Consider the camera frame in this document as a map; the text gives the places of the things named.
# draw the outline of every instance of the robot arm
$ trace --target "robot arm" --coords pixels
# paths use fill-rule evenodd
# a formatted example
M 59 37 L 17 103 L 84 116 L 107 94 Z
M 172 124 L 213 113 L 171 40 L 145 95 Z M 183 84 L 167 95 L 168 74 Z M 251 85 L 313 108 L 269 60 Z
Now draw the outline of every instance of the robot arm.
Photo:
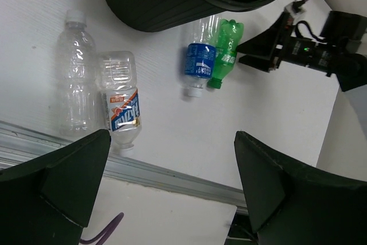
M 362 43 L 367 18 L 331 11 L 319 38 L 306 21 L 299 20 L 305 11 L 297 3 L 286 6 L 264 33 L 237 47 L 238 52 L 245 54 L 239 62 L 270 72 L 286 61 L 325 72 L 328 77 L 336 74 L 367 137 L 367 47 Z M 300 24 L 306 25 L 313 40 L 302 36 Z

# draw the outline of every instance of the transparent bottle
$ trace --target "transparent bottle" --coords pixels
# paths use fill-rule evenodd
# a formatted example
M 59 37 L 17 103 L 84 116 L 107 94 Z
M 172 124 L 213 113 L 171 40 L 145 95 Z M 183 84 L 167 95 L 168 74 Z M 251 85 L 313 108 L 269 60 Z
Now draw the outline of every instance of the transparent bottle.
M 60 133 L 82 137 L 98 128 L 96 99 L 96 47 L 85 31 L 82 11 L 68 10 L 65 30 L 57 42 L 56 61 L 60 81 Z
M 99 86 L 106 128 L 112 136 L 111 153 L 128 157 L 142 125 L 136 87 L 134 55 L 128 51 L 99 53 Z
M 193 43 L 185 65 L 188 96 L 201 97 L 204 84 L 212 77 L 220 19 L 220 15 L 212 15 L 193 23 Z

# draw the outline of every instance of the bottle neck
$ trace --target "bottle neck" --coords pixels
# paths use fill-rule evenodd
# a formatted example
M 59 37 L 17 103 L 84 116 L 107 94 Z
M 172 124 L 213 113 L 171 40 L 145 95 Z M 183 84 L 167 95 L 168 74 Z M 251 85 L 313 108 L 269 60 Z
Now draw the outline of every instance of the bottle neck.
M 81 22 L 67 22 L 65 25 L 66 29 L 78 29 L 78 30 L 84 30 L 85 27 L 87 27 L 84 23 Z

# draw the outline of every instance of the white table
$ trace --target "white table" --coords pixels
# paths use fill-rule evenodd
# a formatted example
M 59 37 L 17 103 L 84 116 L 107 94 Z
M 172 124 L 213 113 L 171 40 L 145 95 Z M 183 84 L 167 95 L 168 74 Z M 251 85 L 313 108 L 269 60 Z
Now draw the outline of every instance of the white table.
M 224 16 L 245 24 L 245 41 L 269 28 L 291 1 Z M 136 57 L 143 131 L 133 158 L 241 188 L 233 141 L 244 130 L 317 162 L 338 89 L 323 73 L 283 63 L 267 74 L 237 64 L 222 89 L 189 99 L 182 96 L 189 24 L 142 33 L 120 22 L 105 0 L 0 0 L 0 8 L 1 120 L 58 135 L 54 49 L 66 10 L 78 8 L 87 13 L 98 51 L 130 50 Z M 330 8 L 323 0 L 305 8 L 318 33 Z

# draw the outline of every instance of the bottle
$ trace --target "bottle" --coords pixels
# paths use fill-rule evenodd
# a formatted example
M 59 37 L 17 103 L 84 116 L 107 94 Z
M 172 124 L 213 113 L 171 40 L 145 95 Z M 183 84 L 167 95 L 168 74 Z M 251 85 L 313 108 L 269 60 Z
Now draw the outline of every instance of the bottle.
M 208 86 L 220 89 L 223 78 L 232 71 L 236 61 L 236 48 L 243 36 L 243 23 L 235 20 L 221 20 L 218 31 L 217 57 L 214 65 L 213 76 Z
M 134 55 L 128 51 L 99 54 L 99 86 L 111 153 L 133 155 L 132 142 L 142 130 Z
M 82 137 L 97 128 L 96 47 L 85 31 L 82 11 L 68 10 L 65 30 L 57 42 L 56 62 L 60 82 L 60 133 Z
M 186 55 L 188 96 L 200 98 L 203 85 L 212 77 L 220 16 L 212 15 L 193 24 L 193 39 Z

